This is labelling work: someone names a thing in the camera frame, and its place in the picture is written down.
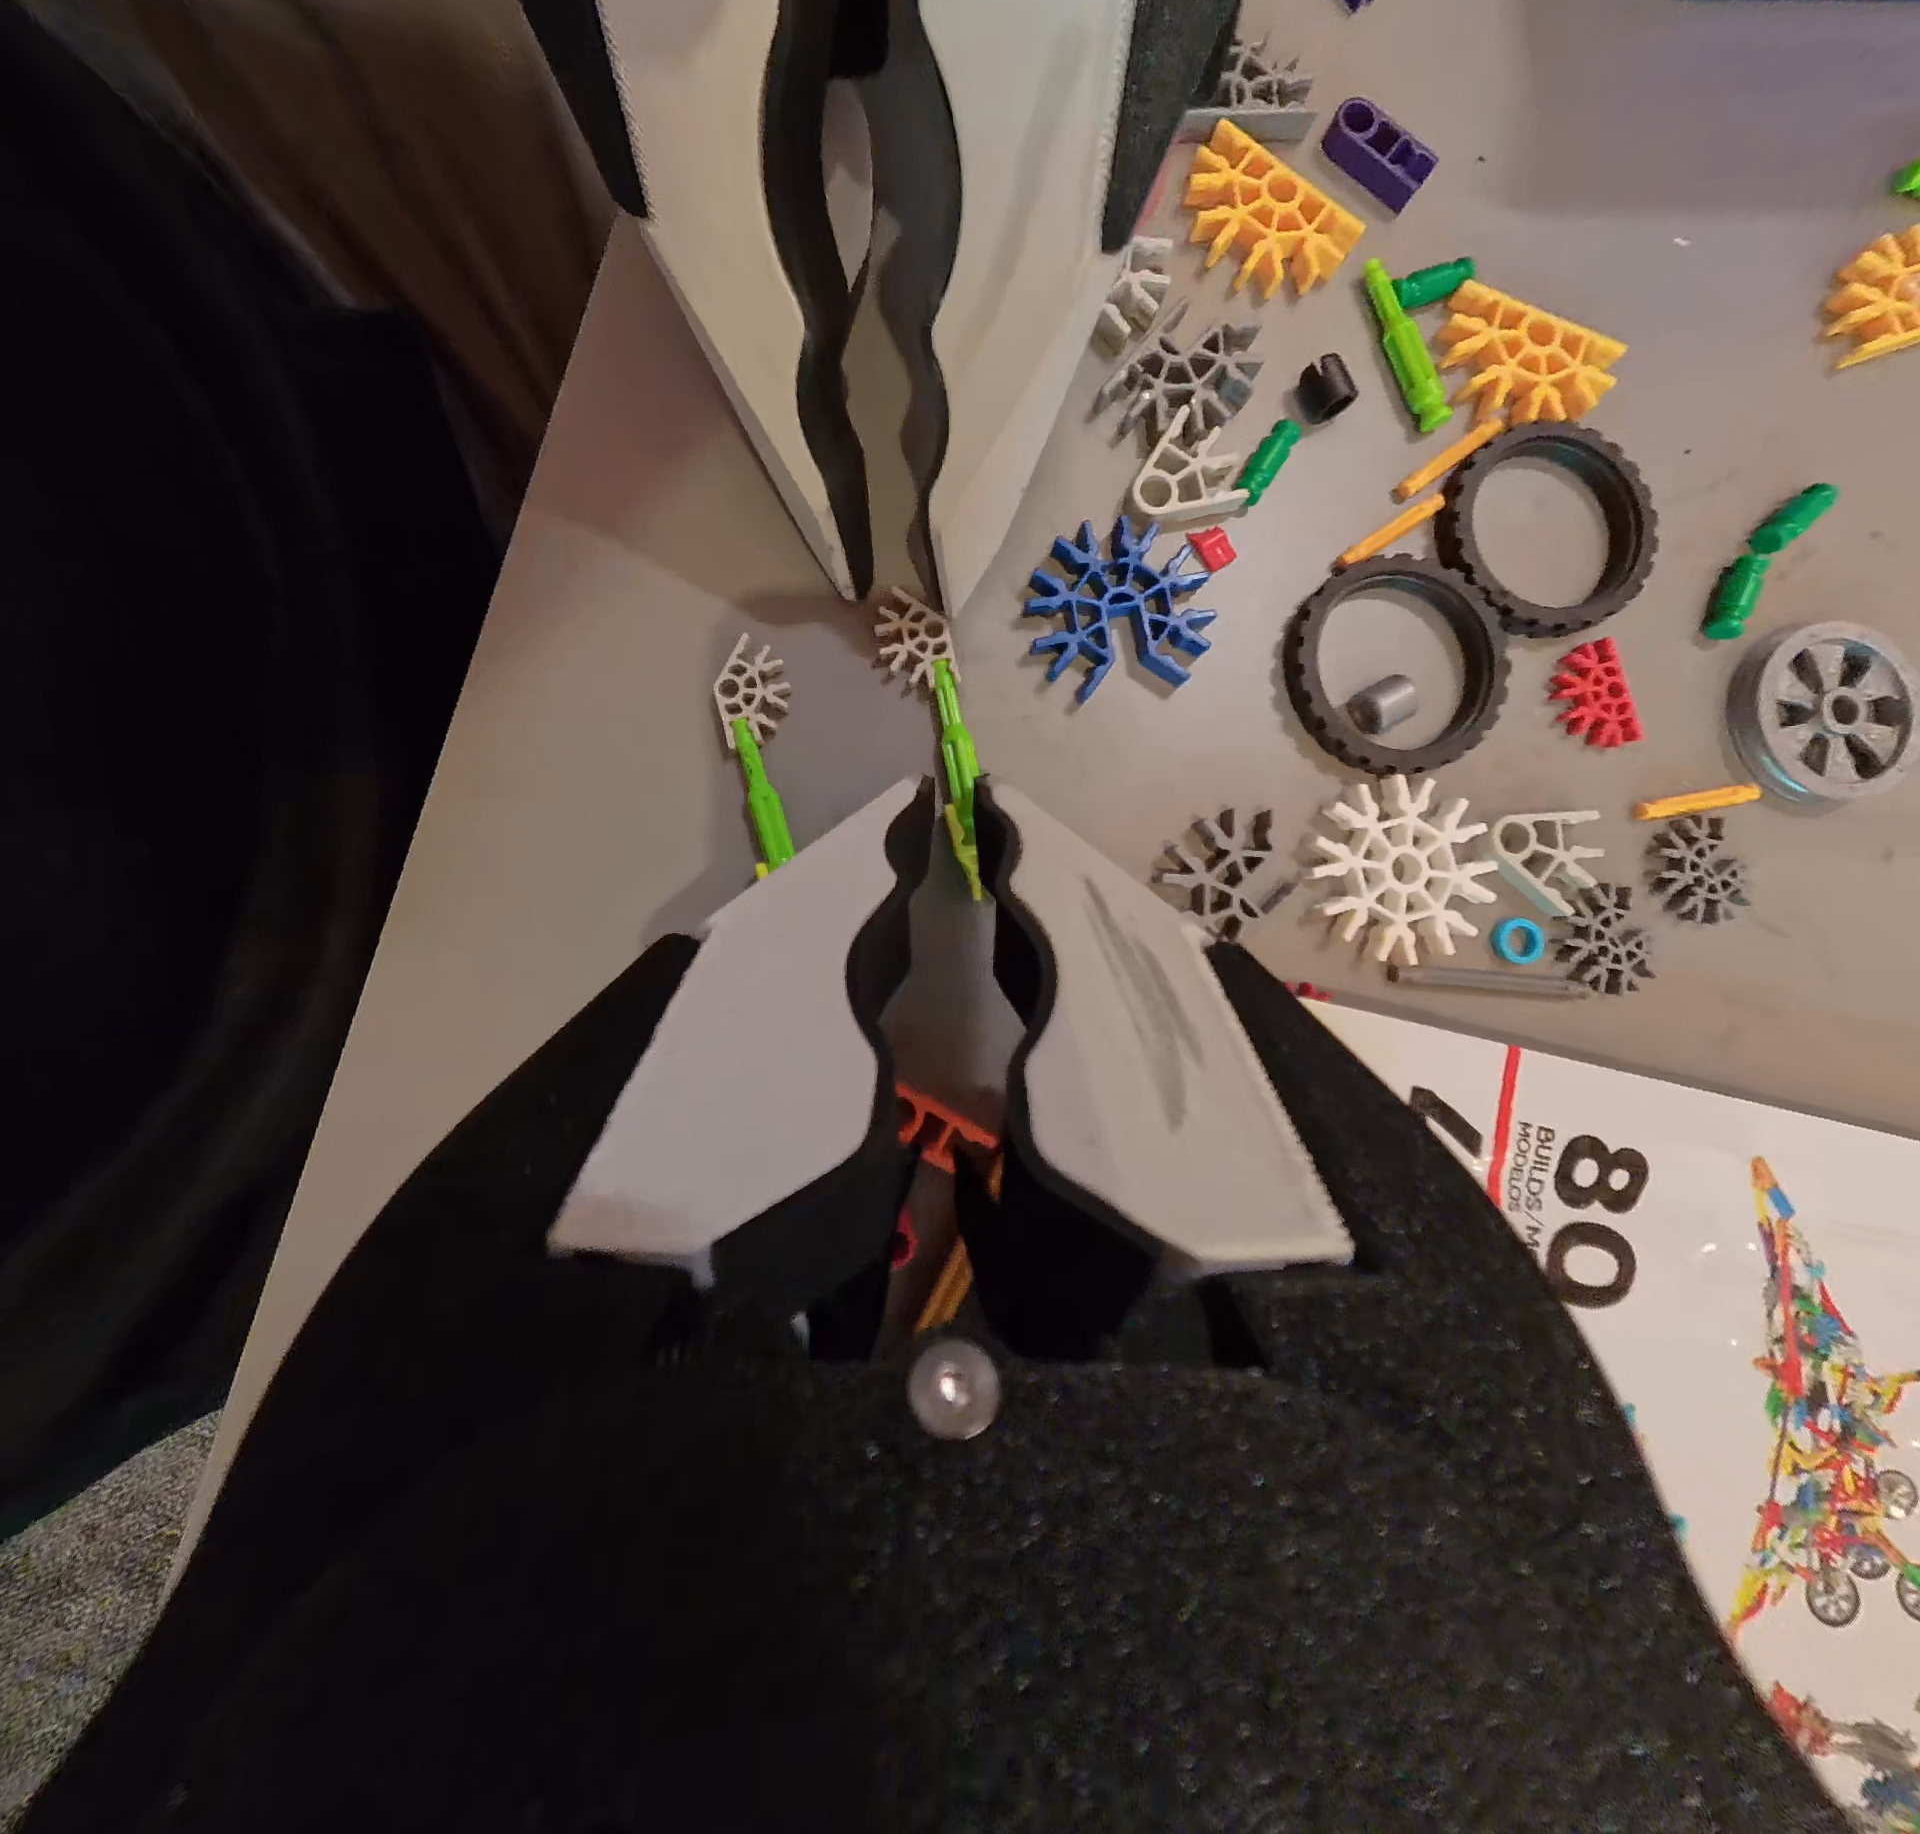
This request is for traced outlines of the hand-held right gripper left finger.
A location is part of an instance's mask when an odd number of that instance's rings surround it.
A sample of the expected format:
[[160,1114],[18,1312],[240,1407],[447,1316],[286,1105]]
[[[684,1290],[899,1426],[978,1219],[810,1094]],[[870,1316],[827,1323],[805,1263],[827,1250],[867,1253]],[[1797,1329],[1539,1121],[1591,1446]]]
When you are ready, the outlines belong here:
[[881,1013],[910,971],[933,779],[901,779],[708,917],[546,1232],[684,1269],[752,1253],[800,1288],[891,1245],[899,1114]]

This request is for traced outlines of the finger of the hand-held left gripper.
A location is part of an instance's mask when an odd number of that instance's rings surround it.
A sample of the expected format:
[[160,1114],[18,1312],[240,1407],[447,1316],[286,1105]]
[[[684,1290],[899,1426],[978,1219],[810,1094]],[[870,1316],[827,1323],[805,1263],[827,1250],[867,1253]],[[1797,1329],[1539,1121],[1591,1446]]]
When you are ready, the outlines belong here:
[[839,0],[595,0],[641,235],[787,512],[844,598],[874,585],[848,413],[852,284],[823,126]]
[[948,608],[991,567],[1113,284],[1104,247],[1139,0],[913,0],[956,203],[933,306],[939,468],[925,536]]

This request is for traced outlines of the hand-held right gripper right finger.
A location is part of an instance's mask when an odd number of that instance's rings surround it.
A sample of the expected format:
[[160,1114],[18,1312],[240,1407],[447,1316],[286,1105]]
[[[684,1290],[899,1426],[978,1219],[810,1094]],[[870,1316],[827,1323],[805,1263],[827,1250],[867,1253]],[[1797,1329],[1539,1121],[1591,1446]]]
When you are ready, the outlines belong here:
[[1186,1275],[1352,1263],[1200,927],[1010,781],[975,791],[975,845],[1021,1159]]

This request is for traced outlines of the small white snowflake connector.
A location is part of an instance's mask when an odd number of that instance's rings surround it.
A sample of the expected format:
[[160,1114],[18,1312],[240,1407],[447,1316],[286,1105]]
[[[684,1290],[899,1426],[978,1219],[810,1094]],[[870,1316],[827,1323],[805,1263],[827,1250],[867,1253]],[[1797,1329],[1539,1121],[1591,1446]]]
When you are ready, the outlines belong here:
[[956,683],[956,647],[948,618],[907,590],[881,590],[874,639],[881,677],[923,695],[937,695],[943,677]]

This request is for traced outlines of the pale grey triangular connector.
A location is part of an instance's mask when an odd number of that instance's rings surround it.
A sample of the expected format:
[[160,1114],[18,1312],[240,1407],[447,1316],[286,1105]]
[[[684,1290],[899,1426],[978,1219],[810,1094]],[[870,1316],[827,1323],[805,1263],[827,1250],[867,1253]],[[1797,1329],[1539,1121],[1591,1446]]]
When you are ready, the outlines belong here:
[[1118,359],[1162,319],[1171,289],[1171,241],[1135,238],[1118,254],[1113,285],[1098,311],[1091,341]]
[[1601,856],[1601,849],[1581,845],[1574,831],[1595,820],[1595,808],[1500,816],[1491,830],[1498,873],[1531,907],[1570,917],[1570,900],[1595,885],[1587,865]]
[[1213,526],[1244,515],[1252,501],[1240,462],[1219,453],[1216,436],[1194,401],[1181,405],[1141,463],[1126,515],[1141,526]]

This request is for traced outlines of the yellow fan connector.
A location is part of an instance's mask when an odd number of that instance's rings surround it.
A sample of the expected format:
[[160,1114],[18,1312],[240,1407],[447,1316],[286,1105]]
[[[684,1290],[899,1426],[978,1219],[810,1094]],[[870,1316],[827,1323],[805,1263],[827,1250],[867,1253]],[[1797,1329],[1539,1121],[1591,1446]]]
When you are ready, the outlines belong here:
[[1198,145],[1186,208],[1188,243],[1208,250],[1204,265],[1236,260],[1236,289],[1257,285],[1263,300],[1280,284],[1305,292],[1332,280],[1367,238],[1361,217],[1232,118],[1219,118]]
[[1916,346],[1916,221],[1878,238],[1836,267],[1822,306],[1824,341],[1843,342],[1832,372]]
[[1616,363],[1628,353],[1622,341],[1484,280],[1454,289],[1436,342],[1447,350],[1436,363],[1468,375],[1460,396],[1481,426],[1581,424],[1619,382]]

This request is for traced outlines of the orange ladder piece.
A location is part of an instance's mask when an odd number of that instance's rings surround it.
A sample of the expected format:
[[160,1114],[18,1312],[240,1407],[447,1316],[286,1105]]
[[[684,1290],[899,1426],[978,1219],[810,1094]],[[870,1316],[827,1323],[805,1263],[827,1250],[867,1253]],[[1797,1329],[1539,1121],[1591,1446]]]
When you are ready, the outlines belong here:
[[994,1157],[1001,1148],[1001,1138],[991,1125],[975,1121],[948,1100],[939,1100],[937,1094],[910,1083],[895,1085],[895,1109],[899,1141],[921,1159],[933,1164],[939,1173],[955,1175],[963,1155]]

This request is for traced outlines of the long orange rod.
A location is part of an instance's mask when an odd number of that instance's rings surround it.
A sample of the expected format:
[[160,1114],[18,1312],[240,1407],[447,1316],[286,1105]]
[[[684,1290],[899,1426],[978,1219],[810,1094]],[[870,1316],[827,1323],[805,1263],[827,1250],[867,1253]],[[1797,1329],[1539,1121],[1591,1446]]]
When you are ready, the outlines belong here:
[[[1001,1178],[1003,1178],[1003,1152],[994,1152],[978,1178],[978,1194],[991,1200],[994,1206],[1001,1200]],[[943,1269],[916,1316],[916,1326],[913,1326],[916,1337],[925,1337],[937,1329],[952,1326],[959,1316],[970,1293],[974,1293],[974,1257],[970,1257],[970,1238],[967,1238],[967,1216],[963,1216],[959,1197],[955,1197],[948,1257],[943,1260]]]

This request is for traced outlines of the clear long rod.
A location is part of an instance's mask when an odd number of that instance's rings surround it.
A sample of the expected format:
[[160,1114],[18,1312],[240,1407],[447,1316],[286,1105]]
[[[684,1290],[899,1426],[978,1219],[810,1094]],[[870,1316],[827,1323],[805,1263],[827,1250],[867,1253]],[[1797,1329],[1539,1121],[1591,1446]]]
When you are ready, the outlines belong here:
[[1468,990],[1478,997],[1531,997],[1531,1000],[1568,1000],[1587,997],[1587,985],[1552,972],[1525,972],[1517,968],[1408,968],[1386,963],[1386,981],[1423,990]]

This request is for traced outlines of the black rubber tire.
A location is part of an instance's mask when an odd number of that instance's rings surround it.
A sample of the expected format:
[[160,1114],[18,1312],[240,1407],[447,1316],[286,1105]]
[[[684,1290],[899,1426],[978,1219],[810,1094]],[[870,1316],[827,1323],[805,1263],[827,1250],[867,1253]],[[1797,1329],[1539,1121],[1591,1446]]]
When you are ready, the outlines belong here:
[[[1578,476],[1601,512],[1608,547],[1595,590],[1581,603],[1533,603],[1508,590],[1478,536],[1478,501],[1492,475],[1514,462],[1550,462]],[[1465,456],[1444,479],[1444,505],[1434,517],[1444,567],[1473,584],[1512,635],[1558,639],[1587,634],[1623,611],[1644,590],[1658,559],[1658,509],[1639,468],[1619,442],[1585,424],[1517,424],[1500,429]]]
[[[1425,746],[1390,746],[1357,725],[1321,677],[1321,635],[1337,608],[1367,591],[1425,598],[1454,629],[1462,695],[1449,724]],[[1500,719],[1512,659],[1492,606],[1460,573],[1413,554],[1376,554],[1341,567],[1292,618],[1280,643],[1286,691],[1311,743],[1361,776],[1434,774],[1474,751]]]

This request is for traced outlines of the small dark grey snowflake connector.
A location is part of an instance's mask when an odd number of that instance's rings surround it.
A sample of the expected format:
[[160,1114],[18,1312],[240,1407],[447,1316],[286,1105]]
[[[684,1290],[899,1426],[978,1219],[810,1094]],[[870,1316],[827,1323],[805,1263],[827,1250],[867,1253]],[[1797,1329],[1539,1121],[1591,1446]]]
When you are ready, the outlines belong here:
[[1749,907],[1745,859],[1731,851],[1722,815],[1669,816],[1647,845],[1647,885],[1698,928],[1727,927]]
[[1652,981],[1650,935],[1635,922],[1635,885],[1595,883],[1570,899],[1570,912],[1558,922],[1552,956],[1568,979],[1601,996],[1622,997]]

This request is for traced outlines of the red white toy packaging bag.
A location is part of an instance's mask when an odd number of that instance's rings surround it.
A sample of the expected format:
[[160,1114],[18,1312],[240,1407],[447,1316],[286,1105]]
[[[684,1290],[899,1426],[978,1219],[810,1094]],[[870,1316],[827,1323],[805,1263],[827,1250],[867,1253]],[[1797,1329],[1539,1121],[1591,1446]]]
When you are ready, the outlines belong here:
[[1313,1005],[1581,1323],[1702,1601],[1854,1829],[1916,1829],[1916,1141]]

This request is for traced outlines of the person's dark clothing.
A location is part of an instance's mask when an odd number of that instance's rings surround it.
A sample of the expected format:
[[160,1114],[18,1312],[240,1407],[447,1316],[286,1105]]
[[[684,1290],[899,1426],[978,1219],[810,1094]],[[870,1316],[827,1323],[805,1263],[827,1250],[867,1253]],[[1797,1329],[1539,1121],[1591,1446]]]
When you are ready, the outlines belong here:
[[4,1533],[221,1404],[496,569],[419,331],[4,0]]

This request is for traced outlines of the red fan connector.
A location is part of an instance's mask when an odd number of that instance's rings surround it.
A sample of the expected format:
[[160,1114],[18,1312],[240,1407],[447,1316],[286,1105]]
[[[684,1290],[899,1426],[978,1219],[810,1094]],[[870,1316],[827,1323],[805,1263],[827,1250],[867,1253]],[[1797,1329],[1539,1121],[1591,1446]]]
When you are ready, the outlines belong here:
[[1558,709],[1562,730],[1585,746],[1622,747],[1644,743],[1639,706],[1613,635],[1581,643],[1558,659],[1550,702]]

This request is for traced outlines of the grey wheel hub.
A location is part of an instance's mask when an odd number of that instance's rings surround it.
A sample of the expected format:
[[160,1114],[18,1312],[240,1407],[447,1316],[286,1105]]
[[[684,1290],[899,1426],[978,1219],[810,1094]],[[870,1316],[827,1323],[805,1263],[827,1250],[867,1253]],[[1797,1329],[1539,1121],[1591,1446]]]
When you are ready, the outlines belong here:
[[1836,808],[1890,791],[1916,763],[1916,664],[1853,620],[1784,627],[1733,670],[1727,730],[1778,799]]

